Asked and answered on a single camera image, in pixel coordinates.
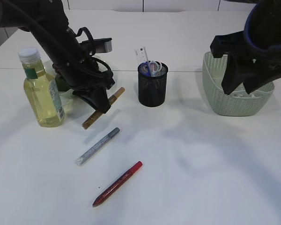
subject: table surface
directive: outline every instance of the table surface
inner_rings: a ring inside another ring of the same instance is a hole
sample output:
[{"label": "table surface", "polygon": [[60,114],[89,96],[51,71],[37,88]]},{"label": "table surface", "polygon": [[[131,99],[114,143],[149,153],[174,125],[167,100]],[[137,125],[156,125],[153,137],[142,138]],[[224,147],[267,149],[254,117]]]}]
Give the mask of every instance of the table surface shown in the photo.
[{"label": "table surface", "polygon": [[[243,30],[248,13],[66,11],[75,32],[86,26],[94,38],[113,38],[113,51],[98,54],[113,70],[136,71],[134,50],[145,46],[149,59],[165,63],[170,71],[189,72],[201,71],[215,35]],[[0,68],[22,68],[17,53],[27,46],[38,47],[43,61],[49,59],[30,33],[19,30],[0,48]]]},{"label": "table surface", "polygon": [[[21,69],[0,69],[0,225],[281,225],[281,80],[255,116],[215,114],[201,72],[172,72],[165,103],[142,106],[137,73],[89,130],[93,110],[63,94],[67,117],[39,127]],[[74,161],[115,127],[86,165]],[[144,166],[103,205],[95,198],[137,161]]]}]

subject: white bottle cap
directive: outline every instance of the white bottle cap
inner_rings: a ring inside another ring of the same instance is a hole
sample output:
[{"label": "white bottle cap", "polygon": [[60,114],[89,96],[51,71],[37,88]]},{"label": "white bottle cap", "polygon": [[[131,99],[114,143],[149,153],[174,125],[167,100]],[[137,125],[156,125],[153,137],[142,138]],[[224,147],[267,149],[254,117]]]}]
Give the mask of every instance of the white bottle cap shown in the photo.
[{"label": "white bottle cap", "polygon": [[23,48],[19,52],[19,59],[22,63],[36,63],[41,59],[41,55],[38,49],[34,47]]}]

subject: black pen holder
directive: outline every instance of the black pen holder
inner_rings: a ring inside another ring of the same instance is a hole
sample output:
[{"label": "black pen holder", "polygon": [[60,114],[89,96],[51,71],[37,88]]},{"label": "black pen holder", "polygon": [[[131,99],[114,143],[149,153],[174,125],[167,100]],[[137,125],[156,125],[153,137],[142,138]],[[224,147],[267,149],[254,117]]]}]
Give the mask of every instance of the black pen holder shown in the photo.
[{"label": "black pen holder", "polygon": [[144,75],[142,65],[138,67],[139,101],[144,106],[157,107],[164,103],[169,69],[165,64],[162,65],[161,71],[155,76]]}]

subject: plastic bottle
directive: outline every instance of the plastic bottle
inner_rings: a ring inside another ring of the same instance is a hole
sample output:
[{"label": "plastic bottle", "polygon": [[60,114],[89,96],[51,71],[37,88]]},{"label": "plastic bottle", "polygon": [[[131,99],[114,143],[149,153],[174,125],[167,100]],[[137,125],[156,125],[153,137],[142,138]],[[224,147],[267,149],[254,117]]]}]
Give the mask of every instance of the plastic bottle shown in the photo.
[{"label": "plastic bottle", "polygon": [[39,51],[24,48],[19,52],[27,78],[24,91],[42,127],[58,127],[65,117],[54,77],[45,72]]}]

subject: bottle label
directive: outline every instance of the bottle label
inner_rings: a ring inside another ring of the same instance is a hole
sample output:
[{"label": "bottle label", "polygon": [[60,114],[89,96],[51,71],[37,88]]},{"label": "bottle label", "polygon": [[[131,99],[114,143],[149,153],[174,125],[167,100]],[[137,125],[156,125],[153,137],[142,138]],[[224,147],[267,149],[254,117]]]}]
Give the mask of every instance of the bottle label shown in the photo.
[{"label": "bottle label", "polygon": [[27,69],[24,69],[24,71],[25,71],[26,77],[28,79],[37,79],[37,73],[34,68],[27,68]]},{"label": "bottle label", "polygon": [[58,93],[58,89],[57,89],[55,80],[50,81],[49,92],[52,97],[53,104],[55,106],[58,118],[60,121],[62,121],[62,119],[65,116],[65,112],[64,112],[64,109],[62,108],[62,104],[61,104],[61,100],[60,100],[60,96]]}]

